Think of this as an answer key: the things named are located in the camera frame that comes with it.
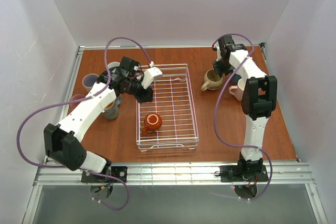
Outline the beige round mug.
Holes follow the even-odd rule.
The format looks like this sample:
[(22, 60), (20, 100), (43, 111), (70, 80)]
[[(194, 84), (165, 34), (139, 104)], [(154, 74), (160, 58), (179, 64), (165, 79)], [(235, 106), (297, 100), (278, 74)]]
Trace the beige round mug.
[(209, 69), (204, 74), (204, 83), (201, 87), (202, 91), (210, 90), (215, 91), (223, 85), (223, 77), (220, 77), (214, 69)]

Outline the orange brown mug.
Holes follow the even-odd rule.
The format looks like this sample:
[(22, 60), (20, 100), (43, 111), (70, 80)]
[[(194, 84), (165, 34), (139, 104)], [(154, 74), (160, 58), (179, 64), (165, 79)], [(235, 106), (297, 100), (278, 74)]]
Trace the orange brown mug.
[(142, 133), (146, 134), (148, 132), (155, 132), (159, 130), (162, 126), (162, 118), (157, 113), (147, 114), (144, 118), (144, 127)]

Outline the pink faceted mug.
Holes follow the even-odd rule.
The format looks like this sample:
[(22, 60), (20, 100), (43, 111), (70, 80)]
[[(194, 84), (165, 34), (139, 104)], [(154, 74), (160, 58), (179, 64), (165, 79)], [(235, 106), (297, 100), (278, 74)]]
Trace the pink faceted mug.
[(236, 85), (229, 87), (229, 93), (239, 102), (243, 98), (245, 84), (246, 82), (243, 79), (240, 79)]

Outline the blue butterfly mug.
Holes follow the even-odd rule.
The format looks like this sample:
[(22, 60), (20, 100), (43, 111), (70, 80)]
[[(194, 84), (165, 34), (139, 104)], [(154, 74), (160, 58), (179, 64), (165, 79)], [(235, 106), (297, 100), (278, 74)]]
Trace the blue butterfly mug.
[(122, 96), (119, 95), (112, 103), (105, 107), (102, 116), (107, 120), (114, 120), (119, 116), (119, 105), (122, 101)]

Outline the pearlescent pink mug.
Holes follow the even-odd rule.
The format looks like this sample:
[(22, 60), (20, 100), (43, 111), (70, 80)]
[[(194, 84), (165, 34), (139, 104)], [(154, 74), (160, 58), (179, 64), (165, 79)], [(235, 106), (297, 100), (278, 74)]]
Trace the pearlescent pink mug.
[(89, 92), (92, 89), (98, 77), (99, 76), (97, 74), (90, 73), (83, 78), (82, 85), (86, 89), (87, 92)]

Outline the pink ghost pattern mug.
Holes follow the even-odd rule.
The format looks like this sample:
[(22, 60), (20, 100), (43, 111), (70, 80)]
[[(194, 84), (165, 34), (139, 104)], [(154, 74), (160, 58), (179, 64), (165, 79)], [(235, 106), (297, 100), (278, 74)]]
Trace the pink ghost pattern mug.
[(86, 96), (82, 93), (77, 93), (77, 94), (73, 95), (70, 98), (69, 109), (71, 111), (73, 111), (79, 105), (79, 103), (81, 102), (81, 99), (83, 99), (85, 97)]

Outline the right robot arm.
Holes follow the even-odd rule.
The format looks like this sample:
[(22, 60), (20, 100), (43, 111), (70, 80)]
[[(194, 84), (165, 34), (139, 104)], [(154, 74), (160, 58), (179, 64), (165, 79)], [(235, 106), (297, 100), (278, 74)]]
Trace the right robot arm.
[(236, 165), (220, 167), (218, 176), (223, 182), (267, 181), (262, 143), (266, 124), (276, 108), (277, 78), (264, 73), (246, 46), (235, 43), (231, 34), (217, 38), (212, 49), (217, 53), (213, 67), (218, 75), (240, 76), (243, 86), (241, 107), (246, 116), (245, 139), (239, 146), (239, 160)]

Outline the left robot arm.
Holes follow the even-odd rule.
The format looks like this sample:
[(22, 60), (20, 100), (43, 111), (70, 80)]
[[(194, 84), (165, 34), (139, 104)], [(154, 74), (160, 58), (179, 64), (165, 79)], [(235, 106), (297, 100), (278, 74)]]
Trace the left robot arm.
[(162, 71), (150, 64), (142, 70), (139, 62), (123, 57), (118, 66), (105, 70), (96, 80), (86, 100), (78, 103), (56, 125), (44, 129), (45, 152), (49, 158), (69, 170), (90, 170), (103, 173), (108, 159), (87, 151), (81, 141), (92, 123), (123, 93), (133, 95), (139, 103), (152, 102), (152, 82), (162, 76)]

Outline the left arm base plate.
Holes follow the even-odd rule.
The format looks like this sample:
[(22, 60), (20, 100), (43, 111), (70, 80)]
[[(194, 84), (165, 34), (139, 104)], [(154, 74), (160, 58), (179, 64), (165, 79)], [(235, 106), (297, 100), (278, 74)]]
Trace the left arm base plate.
[[(127, 181), (127, 173), (128, 167), (127, 166), (111, 166), (105, 172), (106, 175), (116, 177), (123, 182)], [(109, 177), (101, 177), (89, 172), (82, 172), (81, 182), (82, 183), (105, 183), (108, 184), (109, 182), (114, 181)]]

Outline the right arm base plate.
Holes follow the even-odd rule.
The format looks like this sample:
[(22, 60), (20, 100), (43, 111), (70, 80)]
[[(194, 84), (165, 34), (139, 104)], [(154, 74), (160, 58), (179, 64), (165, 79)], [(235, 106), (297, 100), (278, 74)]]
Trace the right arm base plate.
[(269, 176), (265, 165), (261, 169), (252, 171), (240, 171), (237, 165), (223, 165), (219, 167), (219, 170), (214, 173), (216, 177), (220, 177), (221, 182), (267, 182)]

